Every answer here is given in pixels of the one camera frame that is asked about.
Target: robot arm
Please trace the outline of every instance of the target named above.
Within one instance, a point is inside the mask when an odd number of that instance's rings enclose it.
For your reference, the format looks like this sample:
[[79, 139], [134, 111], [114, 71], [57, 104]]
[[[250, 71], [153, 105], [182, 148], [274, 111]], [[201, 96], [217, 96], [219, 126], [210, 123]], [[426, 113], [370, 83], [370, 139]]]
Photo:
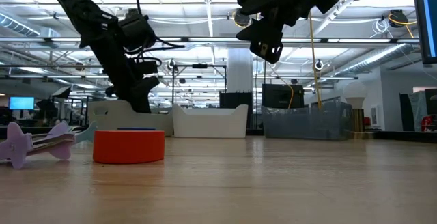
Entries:
[[126, 51], [155, 44], [156, 36], [147, 22], [148, 17], [134, 12], [119, 22], [116, 16], [102, 11], [92, 0], [58, 2], [81, 35], [80, 47], [91, 47], [117, 96], [128, 101], [136, 112], [150, 113], [148, 94], [159, 80], [143, 77], [157, 73], [158, 66], [155, 61], [137, 64], [126, 56]]
[[281, 56], [284, 25], [293, 27], [299, 18], [306, 18], [312, 7], [327, 13], [339, 0], [238, 0], [241, 13], [261, 13], [261, 20], [243, 29], [237, 38], [251, 42], [251, 51], [266, 61], [275, 64]]

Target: white container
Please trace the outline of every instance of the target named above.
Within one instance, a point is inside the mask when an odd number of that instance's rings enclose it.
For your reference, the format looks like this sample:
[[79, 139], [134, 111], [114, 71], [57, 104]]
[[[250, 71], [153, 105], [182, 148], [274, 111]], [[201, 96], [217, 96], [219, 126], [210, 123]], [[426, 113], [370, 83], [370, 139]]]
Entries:
[[247, 105], [237, 109], [183, 109], [173, 106], [175, 137], [226, 138], [246, 137]]
[[90, 102], [89, 123], [97, 122], [98, 130], [118, 130], [119, 128], [154, 128], [173, 135], [173, 114], [158, 115], [135, 112], [125, 100]]

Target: white column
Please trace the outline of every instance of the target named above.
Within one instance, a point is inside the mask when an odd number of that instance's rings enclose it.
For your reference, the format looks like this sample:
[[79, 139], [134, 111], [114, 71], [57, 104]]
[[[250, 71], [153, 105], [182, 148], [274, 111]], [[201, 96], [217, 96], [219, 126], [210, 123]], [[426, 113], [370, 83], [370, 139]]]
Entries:
[[227, 92], [253, 90], [253, 58], [249, 49], [229, 49], [227, 58]]

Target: purple plastic object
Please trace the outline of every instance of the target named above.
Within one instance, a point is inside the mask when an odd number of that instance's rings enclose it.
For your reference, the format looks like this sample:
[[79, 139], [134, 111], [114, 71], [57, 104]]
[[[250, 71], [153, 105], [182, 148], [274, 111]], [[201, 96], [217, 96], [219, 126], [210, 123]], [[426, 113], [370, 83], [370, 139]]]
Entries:
[[[52, 130], [48, 132], [47, 137], [45, 137], [43, 140], [49, 140], [49, 139], [61, 137], [62, 135], [68, 133], [69, 131], [70, 131], [70, 126], [65, 122], [62, 122], [56, 125], [55, 127], [53, 127]], [[38, 153], [49, 152], [52, 156], [54, 156], [59, 160], [68, 160], [71, 157], [71, 152], [70, 152], [71, 145], [72, 145], [71, 143], [64, 143], [60, 146], [49, 148], [47, 150], [42, 150], [41, 152]]]
[[15, 122], [9, 123], [7, 135], [8, 139], [0, 143], [0, 160], [8, 159], [15, 169], [21, 169], [28, 151], [32, 150], [32, 137], [30, 134], [23, 134]]
[[26, 156], [48, 152], [60, 160], [71, 157], [70, 147], [82, 141], [93, 141], [97, 124], [91, 123], [87, 130], [81, 133], [70, 132], [67, 123], [56, 125], [43, 139], [32, 141], [32, 135], [24, 135], [20, 126], [15, 122], [8, 125], [8, 139], [0, 143], [0, 160], [10, 160], [15, 169], [21, 169]]

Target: red object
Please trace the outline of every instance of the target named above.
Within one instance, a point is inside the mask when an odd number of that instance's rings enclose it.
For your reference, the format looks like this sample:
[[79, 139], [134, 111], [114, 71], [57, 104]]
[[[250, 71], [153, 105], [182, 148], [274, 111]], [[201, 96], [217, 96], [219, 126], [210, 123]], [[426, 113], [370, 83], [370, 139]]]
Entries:
[[430, 127], [432, 125], [432, 116], [426, 116], [422, 119], [422, 132], [427, 132], [428, 131], [428, 127]]
[[370, 126], [371, 125], [371, 120], [369, 117], [364, 117], [364, 126]]
[[97, 163], [148, 163], [164, 159], [164, 131], [96, 131], [93, 159]]

